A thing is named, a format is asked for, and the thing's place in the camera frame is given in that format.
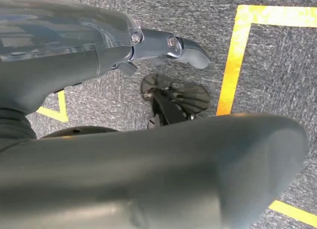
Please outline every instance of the bolt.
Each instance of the bolt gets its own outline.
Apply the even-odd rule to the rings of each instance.
[[[132,34],[131,36],[131,38],[134,43],[137,43],[137,42],[140,42],[141,40],[141,37],[140,35],[138,35],[138,34],[136,34],[136,33]]]
[[[168,37],[168,46],[169,48],[174,48],[176,45],[176,39],[174,36]]]

